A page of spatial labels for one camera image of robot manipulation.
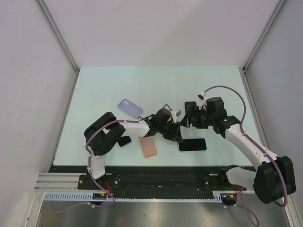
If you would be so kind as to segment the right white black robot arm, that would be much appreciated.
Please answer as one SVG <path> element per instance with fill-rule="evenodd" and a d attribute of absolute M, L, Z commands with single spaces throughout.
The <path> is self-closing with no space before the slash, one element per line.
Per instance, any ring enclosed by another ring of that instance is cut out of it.
<path fill-rule="evenodd" d="M 255 172 L 232 166 L 219 176 L 218 184 L 224 190 L 235 184 L 253 190 L 265 204 L 287 197 L 296 192 L 294 167 L 287 156 L 279 157 L 260 143 L 254 141 L 244 130 L 239 119 L 228 115 L 220 97 L 205 98 L 201 106 L 185 102 L 183 127 L 197 129 L 212 127 L 252 163 Z"/>

